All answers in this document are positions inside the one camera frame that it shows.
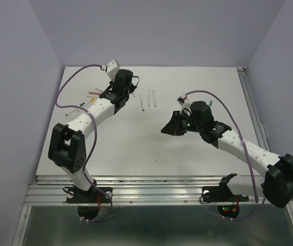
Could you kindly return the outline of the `green marker pen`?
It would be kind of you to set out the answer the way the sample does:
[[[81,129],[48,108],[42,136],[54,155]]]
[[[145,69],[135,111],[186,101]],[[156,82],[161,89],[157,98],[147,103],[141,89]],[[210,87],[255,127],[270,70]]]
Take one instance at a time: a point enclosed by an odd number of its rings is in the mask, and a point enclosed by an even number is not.
[[[156,95],[156,91],[155,90],[152,91],[152,97],[153,97],[154,107],[157,107],[157,95]]]

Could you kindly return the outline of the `peach orange marker pen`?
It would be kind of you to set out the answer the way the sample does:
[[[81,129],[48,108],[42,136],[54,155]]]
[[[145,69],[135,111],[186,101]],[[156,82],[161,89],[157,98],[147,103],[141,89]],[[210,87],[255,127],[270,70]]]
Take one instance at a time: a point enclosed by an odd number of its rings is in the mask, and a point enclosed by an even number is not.
[[[140,95],[140,104],[141,104],[141,111],[145,112],[144,98],[142,95]]]

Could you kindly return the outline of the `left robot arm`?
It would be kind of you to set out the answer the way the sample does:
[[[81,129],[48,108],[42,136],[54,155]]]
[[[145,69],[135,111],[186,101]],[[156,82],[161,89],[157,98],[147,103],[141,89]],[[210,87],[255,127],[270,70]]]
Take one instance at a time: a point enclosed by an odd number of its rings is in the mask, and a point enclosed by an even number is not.
[[[52,129],[48,158],[65,171],[85,202],[93,201],[96,197],[96,182],[86,170],[90,158],[86,153],[86,139],[94,134],[93,151],[97,127],[125,106],[130,94],[137,88],[132,83],[134,77],[132,71],[119,69],[114,80],[89,109],[82,108],[84,113],[76,119],[65,125],[58,123]]]

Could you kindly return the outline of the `long white green-tip pen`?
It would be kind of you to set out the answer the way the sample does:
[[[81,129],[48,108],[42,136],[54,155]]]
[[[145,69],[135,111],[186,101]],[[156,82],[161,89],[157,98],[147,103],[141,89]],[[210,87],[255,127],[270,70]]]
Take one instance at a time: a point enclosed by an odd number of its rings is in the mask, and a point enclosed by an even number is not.
[[[85,107],[88,106],[90,103],[91,103],[91,101],[83,102],[83,103],[80,104],[80,108],[85,108]],[[67,112],[67,113],[65,114],[65,116],[69,116],[69,115],[71,115],[71,114],[74,113],[74,112],[79,112],[79,111],[80,111],[80,108],[73,108],[71,111]]]

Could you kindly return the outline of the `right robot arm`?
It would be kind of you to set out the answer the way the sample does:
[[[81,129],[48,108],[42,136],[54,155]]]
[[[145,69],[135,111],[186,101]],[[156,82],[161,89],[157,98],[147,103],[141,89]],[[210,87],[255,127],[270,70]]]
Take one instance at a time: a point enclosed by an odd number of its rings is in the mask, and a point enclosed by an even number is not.
[[[293,156],[266,151],[241,140],[230,126],[216,121],[209,105],[196,101],[182,105],[161,130],[171,136],[195,132],[208,144],[243,161],[259,173],[258,177],[229,174],[216,187],[207,188],[205,202],[233,201],[236,196],[260,196],[284,208],[293,199]]]

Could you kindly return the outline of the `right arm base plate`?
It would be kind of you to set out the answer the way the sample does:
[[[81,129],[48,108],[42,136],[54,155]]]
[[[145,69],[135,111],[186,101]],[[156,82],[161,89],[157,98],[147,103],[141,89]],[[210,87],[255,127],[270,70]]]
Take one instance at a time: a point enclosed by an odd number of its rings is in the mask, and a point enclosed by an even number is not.
[[[205,203],[211,202],[237,202],[241,195],[233,195],[232,192],[221,186],[208,186],[202,188],[201,200]]]

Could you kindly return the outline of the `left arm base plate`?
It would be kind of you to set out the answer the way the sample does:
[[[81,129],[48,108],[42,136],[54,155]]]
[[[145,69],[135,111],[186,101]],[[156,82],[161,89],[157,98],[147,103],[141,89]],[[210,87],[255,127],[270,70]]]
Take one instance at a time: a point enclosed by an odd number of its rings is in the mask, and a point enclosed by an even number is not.
[[[75,186],[63,187],[63,191],[66,193],[66,203],[68,204],[83,204],[83,203],[110,203],[103,193],[91,188],[91,191],[82,191]]]

